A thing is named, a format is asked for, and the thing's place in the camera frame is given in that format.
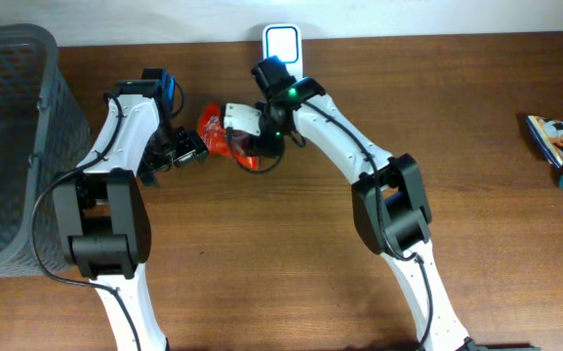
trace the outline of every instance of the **white wall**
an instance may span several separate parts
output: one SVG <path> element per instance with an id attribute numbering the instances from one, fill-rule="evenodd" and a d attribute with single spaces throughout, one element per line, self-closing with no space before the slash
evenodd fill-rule
<path id="1" fill-rule="evenodd" d="M 563 0 L 0 0 L 62 46 L 259 40 L 290 21 L 305 39 L 563 30 Z"/>

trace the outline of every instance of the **wire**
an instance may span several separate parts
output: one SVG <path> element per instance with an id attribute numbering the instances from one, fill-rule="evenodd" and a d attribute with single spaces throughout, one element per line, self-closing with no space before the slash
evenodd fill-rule
<path id="1" fill-rule="evenodd" d="M 231 156 L 233 156 L 235 163 L 238 164 L 238 167 L 240 167 L 242 170 L 244 170 L 244 171 L 246 171 L 250 174 L 263 175 L 263 174 L 266 174 L 266 173 L 274 170 L 277 166 L 279 166 L 279 164 L 281 163 L 281 160 L 283 159 L 283 155 L 285 154 L 285 141 L 284 141 L 282 143 L 283 146 L 281 148 L 281 154 L 279 154 L 279 157 L 277 157 L 277 159 L 274 161 L 274 163 L 272 165 L 270 165 L 270 167 L 268 167 L 265 170 L 261 170 L 261 171 L 251 170 L 250 168 L 242 165 L 240 160 L 238 160 L 237 156 L 235 156 L 235 152 L 233 151 L 233 145 L 232 145 L 232 142 L 231 142 L 232 140 L 233 140 L 233 129 L 227 128 L 226 129 L 226 144 L 229 146 L 229 152 L 231 153 Z"/>
<path id="2" fill-rule="evenodd" d="M 56 282 L 59 282 L 59 283 L 69 284 L 69 285 L 76 286 L 76 287 L 85 287 L 85 288 L 103 290 L 105 292 L 110 293 L 112 296 L 114 296 L 114 298 L 116 299 L 116 302 L 118 302 L 118 305 L 120 306 L 121 310 L 123 311 L 123 314 L 125 315 L 125 319 L 127 319 L 127 323 L 129 323 L 129 326 L 132 329 L 132 333 L 134 334 L 134 340 L 136 341 L 136 347 L 137 347 L 138 351 L 141 351 L 141 341 L 140 341 L 140 338 L 138 337 L 138 331 L 136 330 L 136 326 L 134 325 L 134 321 L 132 320 L 132 317 L 130 316 L 129 312 L 127 311 L 127 307 L 125 306 L 125 303 L 123 302 L 122 297 L 118 294 L 118 291 L 116 289 L 113 289 L 111 287 L 101 285 L 101 284 L 81 282 L 81 281 L 76 281 L 76 280 L 72 280 L 72 279 L 62 278 L 62 277 L 55 275 L 54 273 L 50 272 L 49 269 L 47 269 L 47 267 L 44 265 L 44 263 L 40 259 L 40 256 L 38 255 L 38 248 L 36 248 L 35 222 L 36 222 L 36 217 L 38 215 L 38 208 L 40 207 L 40 204 L 45 200 L 45 198 L 52 191 L 54 191 L 54 189 L 58 185 L 62 184 L 63 182 L 65 182 L 65 181 L 71 179 L 72 177 L 78 175 L 82 171 L 84 171 L 84 170 L 96 165 L 100 161 L 102 161 L 103 158 L 105 157 L 105 155 L 112 148 L 112 145 L 114 144 L 114 142 L 116 141 L 116 138 L 118 137 L 118 133 L 121 129 L 122 120 L 123 120 L 123 118 L 125 118 L 125 115 L 123 114 L 123 108 L 122 108 L 120 102 L 118 101 L 118 98 L 113 93 L 106 92 L 106 93 L 103 94 L 103 97 L 105 98 L 106 102 L 108 102 L 108 100 L 111 98 L 114 101 L 114 103 L 116 104 L 116 107 L 118 108 L 117 122 L 116 122 L 116 128 L 114 129 L 114 133 L 112 134 L 112 137 L 110 138 L 109 142 L 107 143 L 107 146 L 105 147 L 105 149 L 102 152 L 96 151 L 97 152 L 97 158 L 95 158 L 94 160 L 92 160 L 92 161 L 90 161 L 90 162 L 88 162 L 88 163 L 86 163 L 82 166 L 78 166 L 78 167 L 76 167 L 76 168 L 74 168 L 74 169 L 72 169 L 68 172 L 65 172 L 62 175 L 59 175 L 55 180 L 53 180 L 51 183 L 49 183 L 49 185 L 47 185 L 47 187 L 40 193 L 38 198 L 36 198 L 36 202 L 34 203 L 34 207 L 33 207 L 32 212 L 31 212 L 31 218 L 30 218 L 30 221 L 29 221 L 29 246 L 31 247 L 31 253 L 33 255 L 34 261 L 38 265 L 38 268 L 43 273 L 43 275 L 45 275 L 47 278 L 50 278 L 50 279 L 52 279 Z"/>
<path id="3" fill-rule="evenodd" d="M 180 104 L 180 107 L 177 109 L 177 111 L 171 113 L 171 118 L 175 118 L 175 117 L 179 116 L 179 114 L 183 110 L 183 105 L 185 104 L 185 93 L 183 92 L 181 85 L 179 83 L 177 83 L 177 81 L 175 79 L 173 79 L 173 82 L 175 82 L 177 89 L 179 89 L 179 91 L 180 91 L 181 104 Z"/>
<path id="4" fill-rule="evenodd" d="M 418 253 L 411 253 L 410 255 L 405 256 L 404 254 L 395 251 L 391 246 L 391 243 L 389 242 L 389 238 L 387 237 L 387 235 L 385 235 L 385 229 L 382 220 L 382 194 L 381 194 L 381 184 L 379 182 L 379 169 L 377 168 L 377 164 L 374 161 L 374 156 L 366 149 L 366 147 L 363 145 L 361 140 L 359 140 L 359 138 L 353 132 L 351 132 L 345 125 L 340 123 L 340 121 L 336 120 L 335 117 L 329 115 L 328 113 L 326 113 L 321 108 L 317 107 L 311 102 L 305 101 L 303 102 L 303 104 L 310 107 L 314 111 L 318 112 L 328 122 L 333 123 L 342 131 L 344 131 L 357 144 L 361 152 L 364 155 L 366 155 L 366 160 L 370 163 L 370 166 L 372 167 L 374 173 L 373 178 L 375 183 L 375 201 L 377 202 L 377 220 L 379 222 L 379 230 L 381 231 L 381 234 L 384 238 L 385 246 L 388 249 L 388 251 L 391 253 L 391 255 L 398 260 L 402 260 L 406 262 L 414 260 L 420 266 L 420 270 L 422 272 L 422 276 L 424 279 L 426 295 L 428 296 L 428 321 L 422 339 L 420 340 L 420 347 L 418 348 L 418 350 L 423 350 L 423 346 L 426 343 L 426 340 L 428 339 L 428 334 L 430 333 L 430 325 L 432 323 L 432 316 L 433 316 L 433 302 L 432 302 L 432 291 L 430 289 L 430 283 L 428 282 L 426 269 L 424 267 L 424 260 L 422 259 L 422 257 L 418 255 Z"/>

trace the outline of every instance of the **plastic bin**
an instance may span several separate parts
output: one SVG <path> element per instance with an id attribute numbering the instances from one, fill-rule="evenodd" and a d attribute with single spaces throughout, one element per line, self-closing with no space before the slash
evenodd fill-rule
<path id="1" fill-rule="evenodd" d="M 90 146 L 54 37 L 37 25 L 0 26 L 0 277 L 39 273 L 27 230 L 36 196 Z M 66 267 L 51 196 L 36 219 L 36 243 L 50 270 Z"/>

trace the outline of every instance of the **black cable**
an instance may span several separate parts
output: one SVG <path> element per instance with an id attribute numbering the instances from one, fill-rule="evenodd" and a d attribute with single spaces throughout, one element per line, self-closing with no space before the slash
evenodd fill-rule
<path id="1" fill-rule="evenodd" d="M 177 111 L 171 113 L 171 118 L 175 118 L 175 117 L 179 116 L 179 114 L 183 110 L 183 105 L 185 104 L 185 93 L 183 92 L 181 85 L 179 83 L 177 83 L 177 81 L 175 79 L 173 79 L 173 81 L 175 82 L 177 89 L 179 89 L 179 91 L 180 91 L 181 104 L 180 104 L 180 107 L 177 109 Z"/>
<path id="2" fill-rule="evenodd" d="M 357 144 L 361 152 L 364 155 L 366 155 L 366 160 L 370 163 L 370 166 L 372 167 L 374 173 L 374 183 L 375 183 L 375 200 L 377 202 L 377 220 L 379 222 L 379 230 L 381 231 L 382 236 L 384 238 L 385 246 L 389 250 L 391 255 L 398 260 L 408 262 L 414 259 L 415 262 L 420 266 L 420 270 L 422 271 L 422 276 L 424 277 L 424 286 L 426 287 L 426 295 L 428 296 L 428 321 L 426 324 L 426 329 L 424 330 L 424 335 L 420 340 L 419 350 L 423 350 L 424 343 L 428 339 L 428 334 L 430 332 L 430 325 L 432 323 L 432 316 L 433 316 L 433 302 L 432 302 L 432 291 L 430 290 L 430 283 L 428 282 L 428 277 L 426 275 L 426 270 L 424 267 L 424 261 L 422 257 L 418 255 L 418 253 L 411 253 L 409 256 L 405 256 L 404 254 L 395 251 L 391 246 L 389 239 L 385 235 L 385 229 L 382 220 L 382 194 L 381 194 L 381 184 L 379 182 L 379 169 L 377 168 L 377 164 L 374 161 L 374 156 L 366 149 L 366 147 L 363 145 L 361 140 L 359 140 L 359 138 L 355 136 L 355 134 L 353 134 L 345 125 L 340 123 L 340 121 L 336 120 L 335 117 L 329 115 L 328 113 L 326 113 L 321 108 L 317 107 L 311 102 L 303 102 L 303 104 L 310 107 L 314 111 L 318 112 L 328 122 L 333 123 L 342 131 L 344 131 Z"/>
<path id="3" fill-rule="evenodd" d="M 263 175 L 263 174 L 266 174 L 266 173 L 274 170 L 277 166 L 279 166 L 279 164 L 281 163 L 281 160 L 283 159 L 283 155 L 285 154 L 285 142 L 283 142 L 282 143 L 283 148 L 281 149 L 281 154 L 279 155 L 279 157 L 277 157 L 277 159 L 274 161 L 274 163 L 265 170 L 254 171 L 254 170 L 251 170 L 248 167 L 242 165 L 240 160 L 238 160 L 238 158 L 235 156 L 235 152 L 233 152 L 232 141 L 233 141 L 233 129 L 227 128 L 226 129 L 226 144 L 229 146 L 229 153 L 231 153 L 231 156 L 233 157 L 233 159 L 235 160 L 235 163 L 238 165 L 239 168 L 241 168 L 242 170 L 244 170 L 244 171 L 246 171 L 250 174 L 254 174 L 254 175 Z"/>
<path id="4" fill-rule="evenodd" d="M 36 217 L 38 215 L 38 208 L 40 207 L 40 204 L 45 200 L 45 198 L 58 185 L 60 185 L 63 182 L 71 179 L 72 177 L 78 175 L 80 172 L 96 165 L 98 162 L 102 161 L 103 158 L 105 157 L 105 155 L 112 148 L 112 145 L 114 144 L 114 142 L 116 141 L 116 138 L 118 137 L 118 133 L 121 129 L 122 120 L 123 120 L 123 118 L 125 118 L 125 115 L 123 114 L 123 108 L 122 108 L 120 102 L 118 101 L 118 98 L 113 93 L 107 92 L 107 93 L 104 93 L 103 96 L 105 97 L 106 101 L 108 101 L 111 98 L 114 101 L 114 103 L 116 104 L 116 107 L 118 108 L 117 122 L 116 122 L 116 128 L 114 129 L 114 133 L 112 134 L 112 137 L 110 138 L 109 142 L 107 143 L 107 146 L 105 147 L 105 149 L 102 152 L 98 152 L 97 158 L 95 158 L 94 160 L 92 160 L 92 161 L 90 161 L 90 162 L 88 162 L 88 163 L 86 163 L 82 166 L 78 166 L 78 167 L 76 167 L 76 168 L 74 168 L 74 169 L 72 169 L 68 172 L 65 172 L 62 175 L 59 175 L 55 180 L 53 180 L 51 183 L 49 183 L 49 185 L 47 185 L 47 187 L 40 193 L 38 198 L 36 198 L 36 202 L 34 203 L 34 207 L 33 207 L 32 212 L 31 212 L 31 218 L 30 218 L 30 221 L 29 221 L 29 246 L 31 247 L 31 253 L 33 255 L 34 261 L 38 265 L 38 268 L 43 273 L 43 275 L 45 275 L 47 278 L 50 278 L 50 279 L 52 279 L 56 282 L 69 284 L 69 285 L 76 286 L 76 287 L 85 287 L 85 288 L 103 290 L 103 291 L 110 293 L 112 296 L 114 296 L 114 298 L 116 299 L 116 302 L 118 302 L 118 305 L 121 307 L 121 310 L 123 311 L 123 314 L 125 315 L 125 319 L 127 319 L 127 322 L 129 323 L 129 326 L 132 329 L 132 333 L 134 334 L 134 340 L 136 341 L 136 347 L 138 348 L 138 351 L 141 351 L 141 341 L 138 337 L 138 331 L 136 330 L 136 326 L 134 325 L 134 321 L 132 320 L 132 317 L 130 316 L 129 312 L 127 311 L 127 307 L 125 306 L 125 303 L 123 302 L 123 299 L 118 294 L 118 291 L 116 289 L 113 289 L 111 287 L 101 285 L 101 284 L 81 282 L 81 281 L 76 281 L 76 280 L 72 280 L 72 279 L 62 278 L 62 277 L 55 275 L 54 273 L 50 272 L 49 269 L 47 269 L 47 267 L 44 265 L 44 263 L 40 259 L 40 256 L 38 255 L 38 248 L 36 248 L 36 238 L 35 238 L 36 233 L 34 232 L 35 231 L 34 226 L 35 226 Z"/>

